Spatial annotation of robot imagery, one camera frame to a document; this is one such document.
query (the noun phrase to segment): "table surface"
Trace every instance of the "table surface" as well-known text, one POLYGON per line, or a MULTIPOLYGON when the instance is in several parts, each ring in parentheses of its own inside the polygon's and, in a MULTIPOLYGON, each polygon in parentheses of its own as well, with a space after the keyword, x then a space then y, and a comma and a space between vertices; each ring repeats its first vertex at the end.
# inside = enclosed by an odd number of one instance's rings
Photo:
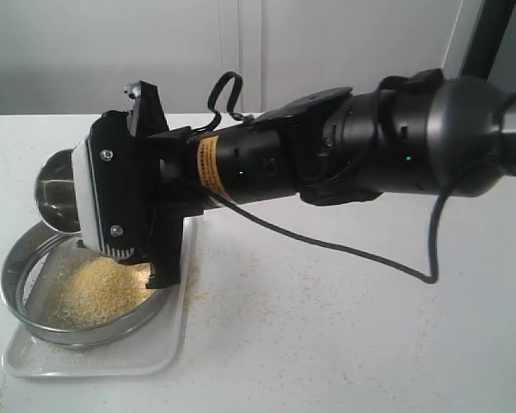
MULTIPOLYGON (((170 115, 172 127, 209 115, 170 115)), ((0 117, 0 270, 38 219, 34 178, 94 115, 0 117)), ((246 206, 303 234, 427 269, 433 197, 385 194, 317 208, 246 206)), ((516 411, 516 179, 451 199, 434 286, 298 243, 231 211, 207 212, 170 370, 137 378, 16 379, 0 361, 0 413, 24 411, 516 411)), ((0 298, 0 357, 16 320, 0 298)))

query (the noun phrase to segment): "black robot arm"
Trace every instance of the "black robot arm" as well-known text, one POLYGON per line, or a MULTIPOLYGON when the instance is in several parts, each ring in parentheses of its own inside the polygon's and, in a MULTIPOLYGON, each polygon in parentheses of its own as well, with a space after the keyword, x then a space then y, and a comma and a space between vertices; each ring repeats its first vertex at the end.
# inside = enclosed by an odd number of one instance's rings
MULTIPOLYGON (((384 192, 477 196, 516 176, 516 94, 477 78, 445 80, 437 69, 387 77, 370 94, 326 90, 257 119, 234 111, 241 88, 240 76, 226 73, 208 102, 214 120, 169 130, 157 88, 131 85, 133 110, 105 113, 70 155, 77 212, 70 232, 120 262, 151 262, 149 287, 167 287, 179 282, 183 218, 218 200, 298 193, 328 206, 384 192), (215 130, 215 102, 231 79, 227 109, 240 123, 215 130)), ((39 209, 63 230, 57 208, 39 209)))

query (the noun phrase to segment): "white tray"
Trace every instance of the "white tray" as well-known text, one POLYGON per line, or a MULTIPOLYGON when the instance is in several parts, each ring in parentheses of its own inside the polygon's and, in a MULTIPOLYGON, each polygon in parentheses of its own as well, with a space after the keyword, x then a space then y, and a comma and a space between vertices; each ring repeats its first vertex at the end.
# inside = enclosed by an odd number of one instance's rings
POLYGON ((181 247, 181 284, 173 287, 164 307, 126 338, 88 350, 69 350, 33 337, 22 325, 2 356, 15 377, 91 377, 150 374, 170 364, 178 351, 188 264, 199 219, 186 219, 181 247))

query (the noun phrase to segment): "sieve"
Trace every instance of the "sieve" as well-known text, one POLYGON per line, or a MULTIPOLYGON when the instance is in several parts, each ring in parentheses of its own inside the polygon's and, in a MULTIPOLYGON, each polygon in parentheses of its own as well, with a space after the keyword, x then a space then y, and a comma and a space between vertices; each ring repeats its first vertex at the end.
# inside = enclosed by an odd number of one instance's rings
POLYGON ((33 336, 68 348, 89 348, 126 336, 150 321, 171 292, 156 290, 133 310, 103 324, 59 328, 50 317, 54 298, 75 269, 99 256, 79 248, 79 239, 39 222, 15 243, 2 271, 1 292, 12 314, 33 336))

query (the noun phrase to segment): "orange warning label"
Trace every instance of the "orange warning label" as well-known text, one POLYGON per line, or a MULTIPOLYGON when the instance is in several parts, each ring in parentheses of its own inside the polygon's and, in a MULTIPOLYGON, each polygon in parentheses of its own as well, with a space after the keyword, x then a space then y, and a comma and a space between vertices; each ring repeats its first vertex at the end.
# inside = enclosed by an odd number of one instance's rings
POLYGON ((225 192, 224 185, 218 173, 216 163, 216 144, 218 136, 204 138, 199 142, 197 150, 197 167, 199 169, 200 184, 209 188, 211 191, 230 200, 230 196, 225 192))

